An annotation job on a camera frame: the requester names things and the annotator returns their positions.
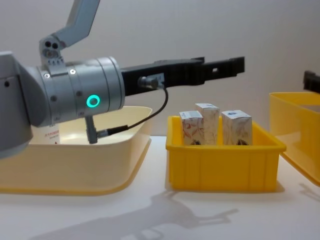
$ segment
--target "white wall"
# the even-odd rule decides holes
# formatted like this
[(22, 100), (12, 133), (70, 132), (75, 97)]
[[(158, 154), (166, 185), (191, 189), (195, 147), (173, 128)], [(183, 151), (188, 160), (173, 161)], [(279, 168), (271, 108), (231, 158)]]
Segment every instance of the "white wall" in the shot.
[[(38, 41), (64, 26), (72, 3), (0, 1), (0, 51), (38, 65)], [(123, 67), (245, 56), (246, 73), (236, 78), (169, 89), (153, 134), (166, 134), (167, 116), (198, 102), (241, 109), (267, 128), (268, 93), (302, 91), (304, 70), (320, 74), (319, 13), (319, 0), (101, 0), (90, 36), (63, 54), (66, 61), (113, 56)], [(156, 110), (163, 100), (159, 91), (128, 97), (126, 104)]]

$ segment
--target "cardboard box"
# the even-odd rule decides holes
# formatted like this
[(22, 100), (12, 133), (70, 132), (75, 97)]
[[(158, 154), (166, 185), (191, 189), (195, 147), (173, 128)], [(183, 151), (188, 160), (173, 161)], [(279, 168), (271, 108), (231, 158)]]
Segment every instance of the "cardboard box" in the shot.
[(252, 145), (252, 117), (241, 110), (222, 115), (224, 145)]
[(195, 110), (203, 116), (205, 144), (216, 145), (218, 143), (220, 109), (209, 103), (196, 103)]
[(199, 111), (180, 112), (184, 145), (204, 145), (204, 118)]

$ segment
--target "white table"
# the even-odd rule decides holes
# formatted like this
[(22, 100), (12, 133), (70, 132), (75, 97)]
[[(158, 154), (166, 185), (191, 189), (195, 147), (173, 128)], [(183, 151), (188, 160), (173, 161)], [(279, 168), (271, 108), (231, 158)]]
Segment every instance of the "white table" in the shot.
[(165, 192), (154, 136), (127, 189), (106, 196), (0, 194), (1, 240), (319, 240), (320, 188), (280, 158), (284, 192)]

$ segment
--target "yellow crate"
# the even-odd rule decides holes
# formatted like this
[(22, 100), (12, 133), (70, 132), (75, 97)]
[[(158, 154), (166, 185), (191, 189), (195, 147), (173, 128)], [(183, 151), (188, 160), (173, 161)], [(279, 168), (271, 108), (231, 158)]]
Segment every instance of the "yellow crate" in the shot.
[(177, 191), (274, 192), (279, 153), (286, 146), (252, 123), (253, 145), (223, 145), (222, 118), (218, 145), (184, 146), (178, 116), (168, 118), (167, 177)]
[(314, 184), (320, 186), (320, 94), (278, 92), (270, 94), (270, 131), (287, 145), (283, 157)]

